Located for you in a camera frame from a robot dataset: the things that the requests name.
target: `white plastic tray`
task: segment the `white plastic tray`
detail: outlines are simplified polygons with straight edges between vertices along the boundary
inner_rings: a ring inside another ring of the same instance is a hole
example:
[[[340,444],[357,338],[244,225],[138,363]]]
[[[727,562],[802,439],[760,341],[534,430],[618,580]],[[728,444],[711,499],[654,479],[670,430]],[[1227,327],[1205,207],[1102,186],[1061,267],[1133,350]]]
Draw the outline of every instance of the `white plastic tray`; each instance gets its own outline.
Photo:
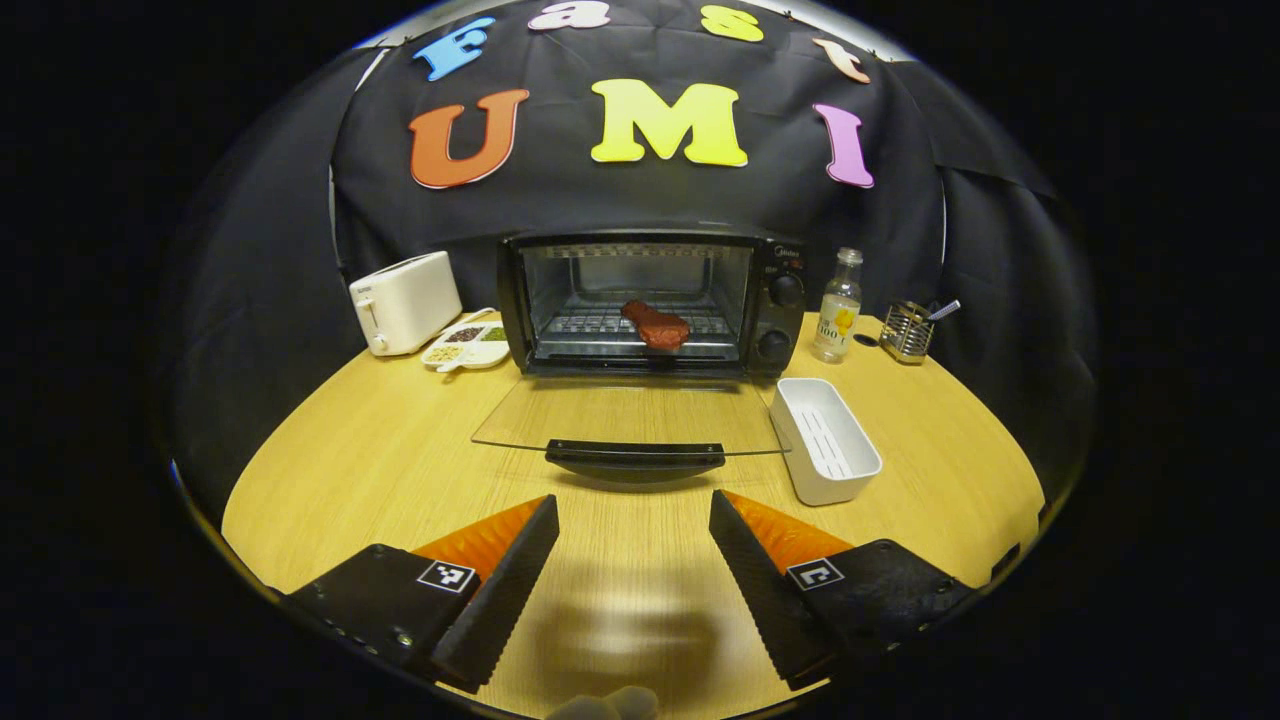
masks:
[[[783,378],[769,407],[796,497],[805,505],[852,500],[883,469],[879,452],[836,388],[817,378]]]
[[[426,347],[422,352],[422,364],[428,368],[439,368],[448,365],[458,356],[465,359],[458,364],[458,368],[492,368],[502,363],[511,354],[511,346],[507,345],[506,340],[484,340],[493,328],[502,328],[502,322],[458,323],[452,325],[440,333],[440,337],[435,342]],[[468,329],[477,329],[479,332],[471,340],[451,340]],[[453,357],[447,356],[453,352],[457,352],[457,355]]]

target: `yellow letter m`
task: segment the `yellow letter m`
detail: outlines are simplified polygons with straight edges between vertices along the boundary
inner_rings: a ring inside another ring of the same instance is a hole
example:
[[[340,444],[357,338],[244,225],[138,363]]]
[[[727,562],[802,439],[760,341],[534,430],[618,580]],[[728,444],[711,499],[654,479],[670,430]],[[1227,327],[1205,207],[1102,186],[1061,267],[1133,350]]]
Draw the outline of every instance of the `yellow letter m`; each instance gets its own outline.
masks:
[[[668,106],[644,81],[604,79],[591,86],[604,96],[604,138],[591,149],[598,163],[631,163],[644,158],[644,146],[635,140],[640,128],[645,140],[663,160],[669,160],[680,142],[694,131],[685,158],[707,165],[741,168],[746,152],[733,135],[733,102],[737,92],[719,85],[690,85],[675,105]]]

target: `orange letter u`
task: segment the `orange letter u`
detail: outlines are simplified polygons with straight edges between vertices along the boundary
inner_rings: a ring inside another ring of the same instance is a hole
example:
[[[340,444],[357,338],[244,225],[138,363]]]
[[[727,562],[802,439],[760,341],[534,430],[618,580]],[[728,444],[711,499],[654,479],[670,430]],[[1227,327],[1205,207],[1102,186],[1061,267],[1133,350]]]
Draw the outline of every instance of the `orange letter u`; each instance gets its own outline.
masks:
[[[434,190],[475,182],[507,161],[516,136],[516,106],[529,97],[527,90],[507,90],[481,97],[476,105],[488,110],[484,145],[465,160],[449,158],[449,132],[462,114],[462,105],[448,105],[424,113],[408,124],[413,131],[410,172],[420,184]]]

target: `bottle label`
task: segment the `bottle label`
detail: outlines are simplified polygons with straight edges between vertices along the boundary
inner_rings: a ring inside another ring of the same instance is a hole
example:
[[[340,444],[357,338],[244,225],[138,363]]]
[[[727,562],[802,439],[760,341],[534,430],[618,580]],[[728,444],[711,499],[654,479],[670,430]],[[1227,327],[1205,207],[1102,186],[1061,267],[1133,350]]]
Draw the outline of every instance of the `bottle label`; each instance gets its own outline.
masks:
[[[818,315],[818,337],[814,343],[836,355],[849,352],[849,341],[854,338],[854,320],[858,319],[858,305],[823,302]]]

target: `oven door handle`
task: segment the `oven door handle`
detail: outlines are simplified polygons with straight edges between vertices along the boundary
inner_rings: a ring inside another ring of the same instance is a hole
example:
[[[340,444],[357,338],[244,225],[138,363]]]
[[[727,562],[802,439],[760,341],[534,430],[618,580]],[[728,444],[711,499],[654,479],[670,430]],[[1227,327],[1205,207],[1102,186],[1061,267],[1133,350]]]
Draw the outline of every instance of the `oven door handle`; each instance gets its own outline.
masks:
[[[724,465],[718,442],[590,442],[552,439],[547,461],[571,473],[623,483],[655,483],[689,478]]]

